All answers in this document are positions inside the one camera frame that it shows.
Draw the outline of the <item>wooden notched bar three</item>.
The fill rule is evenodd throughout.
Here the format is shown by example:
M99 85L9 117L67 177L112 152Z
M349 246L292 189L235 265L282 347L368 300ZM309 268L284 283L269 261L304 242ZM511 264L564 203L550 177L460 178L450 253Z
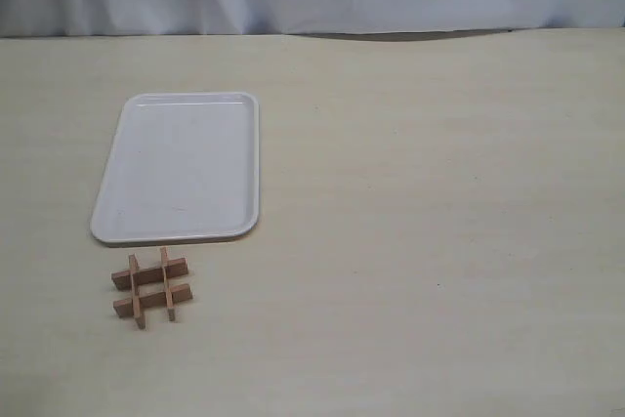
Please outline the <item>wooden notched bar three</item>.
M134 254L130 254L128 256L129 262L129 272L130 272L130 281L131 281L131 294L132 294L132 308L133 308L133 318L139 329L146 329L146 317L145 312L142 309L141 299L140 299L140 288L137 283L136 274L139 271L139 263Z

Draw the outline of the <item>wooden notched bar four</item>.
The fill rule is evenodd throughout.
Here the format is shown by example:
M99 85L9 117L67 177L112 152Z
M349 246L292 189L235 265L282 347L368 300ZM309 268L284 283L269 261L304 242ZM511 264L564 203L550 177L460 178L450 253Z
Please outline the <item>wooden notched bar four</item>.
M168 313L168 319L170 322L174 322L176 320L176 315L175 315L172 292L171 292L171 288L169 285L169 277L168 277L169 256L168 256L166 247L160 248L160 260L161 260L163 287L164 287L164 293L165 293L165 303L166 303L166 310Z

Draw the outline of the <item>wooden notched bar one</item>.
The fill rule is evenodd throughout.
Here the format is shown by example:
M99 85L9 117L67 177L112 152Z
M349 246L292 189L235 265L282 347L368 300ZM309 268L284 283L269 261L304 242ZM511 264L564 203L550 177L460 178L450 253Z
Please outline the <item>wooden notched bar one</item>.
M163 283L164 276L168 278L177 278L188 274L188 264L185 258L166 261L165 265L158 265L148 268L140 268L136 265L134 274L135 283L139 286ZM129 291L131 289L131 272L130 269L125 271L117 271L111 274L111 280L119 291Z

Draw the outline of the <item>white rectangular plastic tray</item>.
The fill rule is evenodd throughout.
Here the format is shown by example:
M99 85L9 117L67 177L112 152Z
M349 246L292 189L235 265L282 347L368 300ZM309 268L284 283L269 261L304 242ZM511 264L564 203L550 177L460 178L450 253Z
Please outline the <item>white rectangular plastic tray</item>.
M260 215L260 105L243 92L123 105L90 230L108 245L240 237Z

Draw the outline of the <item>wooden notched bar two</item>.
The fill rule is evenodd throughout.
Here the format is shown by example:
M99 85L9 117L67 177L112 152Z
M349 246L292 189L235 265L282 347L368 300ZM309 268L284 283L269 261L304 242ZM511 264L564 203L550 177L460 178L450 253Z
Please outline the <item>wooden notched bar two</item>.
M176 320L175 306L192 299L190 286L181 284L174 285L168 292L151 292L141 294L137 298L117 300L113 303L113 309L120 318L132 317L135 320L140 320L145 316L145 309L165 308L169 320L174 322Z

